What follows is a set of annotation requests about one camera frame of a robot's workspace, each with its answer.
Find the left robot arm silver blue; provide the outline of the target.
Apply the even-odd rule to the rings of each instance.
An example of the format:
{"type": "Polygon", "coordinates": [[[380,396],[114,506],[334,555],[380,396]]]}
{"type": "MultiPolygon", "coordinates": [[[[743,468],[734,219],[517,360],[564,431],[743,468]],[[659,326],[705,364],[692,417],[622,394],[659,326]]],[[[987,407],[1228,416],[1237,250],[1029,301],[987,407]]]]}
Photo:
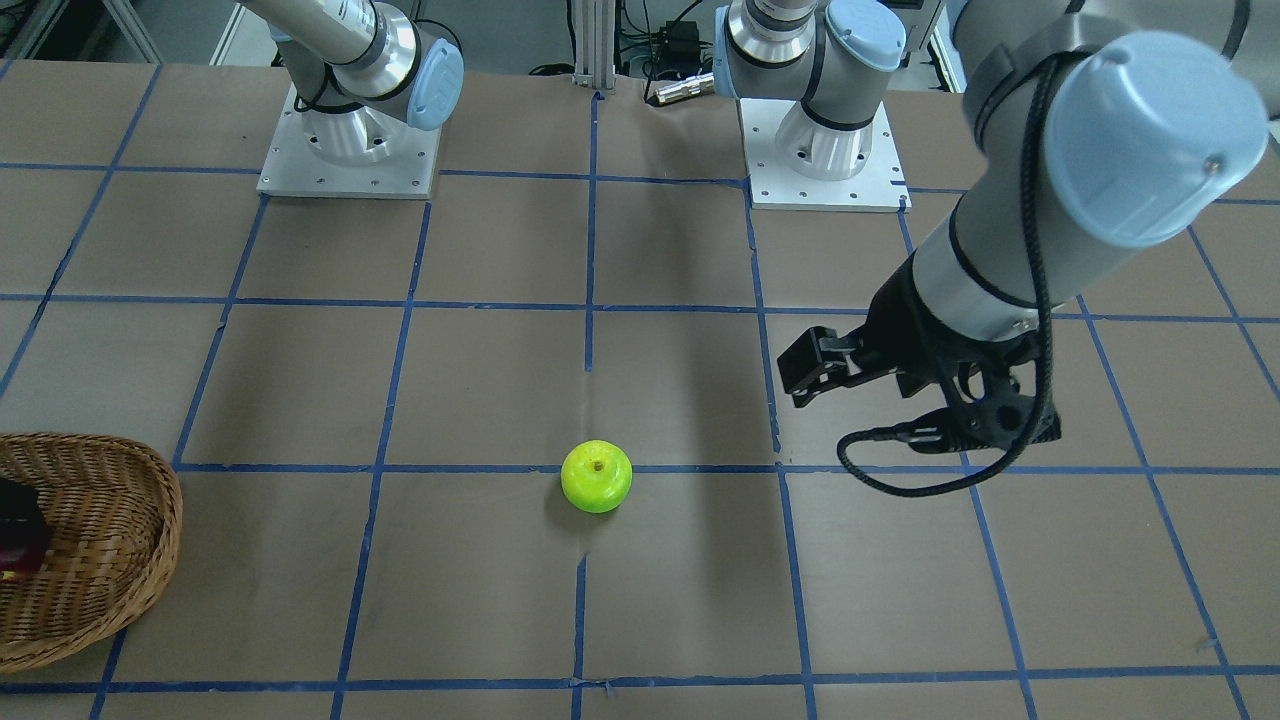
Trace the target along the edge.
{"type": "Polygon", "coordinates": [[[1277,118],[1275,1],[968,1],[951,40],[986,172],[860,328],[781,354],[797,407],[890,374],[905,397],[995,387],[1041,354],[1023,199],[1057,307],[1252,173],[1277,118]]]}

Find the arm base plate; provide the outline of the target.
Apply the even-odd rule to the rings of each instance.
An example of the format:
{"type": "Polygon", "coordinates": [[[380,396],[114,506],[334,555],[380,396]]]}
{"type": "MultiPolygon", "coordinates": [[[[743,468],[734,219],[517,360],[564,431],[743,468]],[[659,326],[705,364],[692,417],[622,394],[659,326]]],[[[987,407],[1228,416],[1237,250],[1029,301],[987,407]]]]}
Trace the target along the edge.
{"type": "Polygon", "coordinates": [[[890,119],[838,131],[797,101],[741,99],[739,115],[751,205],[782,211],[896,213],[913,208],[890,119]]]}
{"type": "Polygon", "coordinates": [[[433,195],[440,132],[369,108],[301,111],[289,87],[257,191],[279,199],[422,200],[433,195]]]}

